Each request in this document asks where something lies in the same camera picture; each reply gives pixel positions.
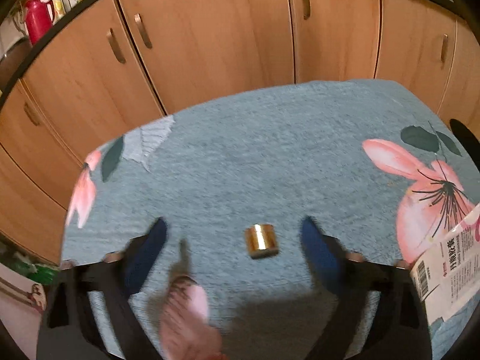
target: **cabinet handle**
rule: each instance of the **cabinet handle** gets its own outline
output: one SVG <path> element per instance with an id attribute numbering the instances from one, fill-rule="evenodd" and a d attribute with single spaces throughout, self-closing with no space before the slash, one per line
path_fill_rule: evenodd
<path id="1" fill-rule="evenodd" d="M 25 102 L 25 104 L 23 105 L 23 110 L 25 111 L 34 126 L 40 126 L 40 121 L 38 120 L 37 115 L 35 115 L 35 113 L 32 111 L 32 108 L 30 108 L 27 102 Z"/>
<path id="2" fill-rule="evenodd" d="M 117 59 L 117 61 L 119 61 L 121 64 L 124 64 L 126 62 L 125 57 L 123 56 L 122 51 L 120 50 L 119 43 L 117 42 L 117 39 L 113 34 L 112 28 L 110 28 L 109 32 L 106 33 L 106 38 L 110 43 L 110 47 L 112 48 L 113 54 Z"/>
<path id="3" fill-rule="evenodd" d="M 443 34 L 442 52 L 440 53 L 440 60 L 442 63 L 445 63 L 447 59 L 447 49 L 448 49 L 448 35 Z"/>
<path id="4" fill-rule="evenodd" d="M 310 0 L 302 0 L 303 2 L 303 19 L 307 20 L 310 17 Z"/>
<path id="5" fill-rule="evenodd" d="M 135 16 L 135 24 L 137 25 L 138 32 L 140 32 L 140 36 L 142 37 L 143 43 L 145 44 L 145 47 L 147 49 L 152 48 L 152 42 L 150 41 L 150 38 L 148 37 L 147 31 L 145 29 L 145 25 L 143 25 L 142 18 L 140 17 L 140 14 L 137 13 Z"/>

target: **white paper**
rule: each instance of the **white paper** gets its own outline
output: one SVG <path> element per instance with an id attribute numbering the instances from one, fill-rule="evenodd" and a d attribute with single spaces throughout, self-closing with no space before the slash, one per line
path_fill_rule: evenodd
<path id="1" fill-rule="evenodd" d="M 410 275 L 427 320 L 455 315 L 480 290 L 480 204 L 419 257 Z"/>

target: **blue tablecloth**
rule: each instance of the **blue tablecloth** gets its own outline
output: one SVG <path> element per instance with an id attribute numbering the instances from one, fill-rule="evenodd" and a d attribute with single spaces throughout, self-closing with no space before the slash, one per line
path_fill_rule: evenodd
<path id="1" fill-rule="evenodd" d="M 467 196 L 455 201 L 463 211 L 480 200 L 480 175 L 464 149 L 392 81 L 311 82 L 213 100 L 108 142 L 86 163 L 62 257 L 99 261 L 164 216 L 169 240 L 132 307 L 161 350 L 161 300 L 185 239 L 190 272 L 208 294 L 210 323 L 232 360 L 303 359 L 335 308 L 306 266 L 303 216 L 345 248 L 391 264 L 415 259 L 446 231 L 441 204 L 414 191 L 450 181 Z M 243 231 L 255 223 L 275 226 L 278 256 L 250 259 Z M 349 354 L 362 347 L 376 298 Z M 121 356 L 99 295 L 92 300 L 107 348 Z M 434 359 L 478 300 L 433 324 Z"/>

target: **gold cylinder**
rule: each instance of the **gold cylinder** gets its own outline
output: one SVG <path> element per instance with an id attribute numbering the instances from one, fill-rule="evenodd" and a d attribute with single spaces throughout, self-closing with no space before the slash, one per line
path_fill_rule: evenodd
<path id="1" fill-rule="evenodd" d="M 253 225 L 245 230 L 247 251 L 253 259 L 278 254 L 277 237 L 273 225 Z"/>

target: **wooden cabinet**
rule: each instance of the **wooden cabinet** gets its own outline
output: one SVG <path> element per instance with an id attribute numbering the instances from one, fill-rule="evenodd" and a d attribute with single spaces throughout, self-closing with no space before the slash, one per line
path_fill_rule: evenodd
<path id="1" fill-rule="evenodd" d="M 291 84 L 289 0 L 119 0 L 168 113 Z"/>
<path id="2" fill-rule="evenodd" d="M 18 81 L 0 112 L 0 143 L 45 193 L 68 208 L 81 164 Z"/>
<path id="3" fill-rule="evenodd" d="M 393 80 L 437 112 L 455 48 L 455 16 L 427 0 L 382 0 L 375 78 Z"/>
<path id="4" fill-rule="evenodd" d="M 78 15 L 24 79 L 52 128 L 81 161 L 108 140 L 163 115 L 115 0 L 99 0 Z"/>
<path id="5" fill-rule="evenodd" d="M 58 263 L 66 211 L 45 195 L 2 147 L 0 186 L 0 232 L 33 254 Z"/>
<path id="6" fill-rule="evenodd" d="M 291 3 L 298 83 L 374 77 L 380 0 Z"/>
<path id="7" fill-rule="evenodd" d="M 460 120 L 480 139 L 480 45 L 468 25 L 457 21 L 457 44 L 440 118 Z"/>

